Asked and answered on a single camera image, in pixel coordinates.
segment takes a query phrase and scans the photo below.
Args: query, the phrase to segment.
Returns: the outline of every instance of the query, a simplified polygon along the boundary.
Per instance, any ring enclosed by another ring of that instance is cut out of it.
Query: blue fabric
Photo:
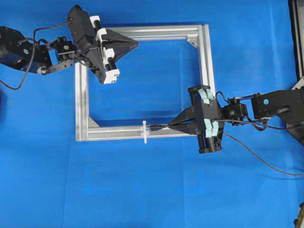
[[[227,97],[296,83],[285,0],[79,0],[105,26],[209,24],[217,90]],[[67,0],[2,1],[1,25],[26,37],[65,20]],[[39,38],[71,38],[68,28]],[[142,42],[117,62],[116,84],[90,75],[91,116],[103,125],[166,122],[190,105],[196,50],[182,41]],[[0,66],[1,79],[22,73]],[[74,70],[30,74],[20,91],[0,86],[0,227],[293,227],[303,179],[261,164],[236,142],[199,155],[196,137],[76,142]],[[270,124],[282,124],[274,118]],[[304,149],[286,132],[226,132],[274,166],[302,172]]]

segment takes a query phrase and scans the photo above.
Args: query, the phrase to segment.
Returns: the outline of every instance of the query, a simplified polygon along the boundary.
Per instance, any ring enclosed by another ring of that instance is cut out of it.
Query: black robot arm
[[[188,89],[191,107],[182,111],[168,127],[198,137],[199,152],[214,152],[222,149],[224,122],[233,126],[251,124],[257,130],[266,128],[287,130],[304,146],[304,87],[295,90],[278,90],[268,94],[254,94],[226,100],[220,107],[209,86]],[[247,106],[241,101],[251,99],[254,120],[248,116]],[[268,120],[277,115],[286,128],[268,126]]]
[[[102,28],[99,16],[90,17],[78,5],[70,10],[66,23],[59,26],[65,24],[69,26],[73,41],[68,41],[66,37],[58,37],[52,42],[45,39],[36,41],[35,37],[25,38],[17,30],[0,27],[0,63],[25,71],[26,74],[31,72],[46,75],[80,62],[90,68],[101,84],[116,82],[120,74],[116,61],[137,47],[138,42]],[[59,26],[39,28],[34,34],[38,30]],[[56,52],[56,64],[52,64],[50,59],[51,50]]]

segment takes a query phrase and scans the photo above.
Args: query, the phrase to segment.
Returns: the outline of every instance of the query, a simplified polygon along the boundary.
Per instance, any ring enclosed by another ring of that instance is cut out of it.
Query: aluminum frame
[[[132,39],[187,40],[198,49],[200,79],[215,94],[213,64],[208,25],[145,26],[108,28]],[[119,140],[192,136],[169,128],[150,131],[145,122],[140,126],[100,127],[89,115],[87,67],[75,64],[76,141]]]

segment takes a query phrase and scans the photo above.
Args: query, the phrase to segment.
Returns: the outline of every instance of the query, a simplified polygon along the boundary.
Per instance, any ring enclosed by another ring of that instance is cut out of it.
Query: blue surface
[[[103,25],[210,26],[217,90],[227,97],[289,89],[295,82],[285,0],[79,0]],[[65,20],[72,1],[2,1],[0,21],[26,37]],[[39,32],[67,35],[68,28]],[[198,83],[196,50],[181,41],[141,43],[117,65],[117,84],[90,76],[91,116],[103,125],[166,121],[190,105]],[[22,73],[0,66],[1,79]],[[224,138],[199,155],[195,137],[76,142],[74,70],[30,74],[0,108],[0,227],[293,227],[303,179],[262,165]],[[282,124],[280,120],[272,125]],[[226,126],[274,166],[302,172],[304,149],[288,133]]]

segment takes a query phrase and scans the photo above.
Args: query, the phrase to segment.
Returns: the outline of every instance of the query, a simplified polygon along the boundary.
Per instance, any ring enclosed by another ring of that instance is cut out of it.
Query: black cable
[[[246,115],[245,115],[244,117],[245,117],[246,119],[248,119],[248,121],[251,122],[252,126],[253,126],[255,129],[257,129],[258,131],[260,131],[260,132],[264,131],[264,130],[268,127],[267,121],[264,121],[264,122],[263,122],[263,124],[265,124],[266,126],[264,126],[263,128],[261,128],[261,127],[256,126],[256,125],[255,125],[256,122],[253,122],[253,121],[249,118],[249,116],[246,116]]]
[[[40,42],[48,44],[48,41],[46,39],[43,39],[43,38],[37,41],[38,45],[40,45]]]
[[[19,86],[17,86],[17,87],[11,87],[11,86],[9,86],[8,84],[6,84],[6,83],[5,83],[4,81],[2,81],[2,80],[0,80],[0,83],[2,83],[4,86],[6,86],[7,88],[12,89],[12,90],[18,90],[18,89],[20,89],[20,88],[22,87],[22,85],[23,85],[23,82],[24,82],[26,76],[28,75],[29,69],[30,69],[30,67],[31,67],[31,65],[32,65],[32,63],[33,63],[33,60],[34,60],[35,50],[36,50],[36,33],[37,33],[37,31],[46,30],[46,29],[56,29],[56,28],[59,28],[59,27],[61,27],[61,26],[63,26],[63,25],[66,25],[66,24],[68,24],[68,23],[71,23],[71,22],[69,21],[69,22],[61,23],[61,24],[59,24],[59,25],[54,25],[54,26],[42,27],[42,28],[37,28],[37,29],[35,29],[35,30],[34,30],[34,34],[33,34],[33,38],[32,38],[32,41],[33,41],[32,55],[31,55],[31,58],[30,58],[30,61],[29,61],[29,64],[28,64],[28,68],[27,68],[27,70],[25,71],[25,73],[24,73],[24,75],[23,75],[23,77],[22,77],[22,80],[21,80],[20,83],[19,83]]]
[[[255,156],[257,159],[259,159],[262,163],[264,163],[266,166],[268,166],[269,168],[285,174],[285,175],[290,175],[290,176],[295,176],[295,177],[304,177],[304,174],[296,174],[296,173],[291,173],[291,172],[285,172],[283,170],[280,170],[276,167],[274,167],[273,165],[269,164],[268,162],[266,162],[264,159],[262,159],[260,156],[258,156],[256,153],[254,153],[251,149],[249,149],[245,144],[243,144],[240,140],[238,140],[237,138],[231,136],[230,134],[227,133],[223,133],[224,135],[228,136],[229,138],[233,139],[234,141],[238,142],[239,144],[241,144],[242,146],[244,146],[253,156]]]
[[[214,120],[214,121],[218,121],[218,122],[236,122],[236,123],[241,123],[241,124],[255,124],[255,125],[259,125],[259,126],[264,126],[264,127],[268,127],[271,129],[275,129],[275,130],[291,130],[291,129],[297,129],[297,128],[301,128],[304,127],[304,125],[301,126],[295,126],[295,127],[273,127],[273,126],[269,126],[267,124],[262,124],[262,123],[256,123],[254,121],[241,121],[241,120]]]
[[[165,128],[169,127],[169,125],[162,125],[162,124],[155,124],[155,125],[149,125],[150,128]]]
[[[225,95],[222,91],[217,91],[216,92],[216,94],[215,94],[216,99],[218,98],[218,94],[221,94],[224,101],[226,101],[229,104],[228,100],[226,100],[226,97],[225,97]]]
[[[34,40],[33,38],[25,38],[25,39],[20,40],[18,43],[24,43],[24,42],[27,42],[27,41],[36,42],[36,40]]]

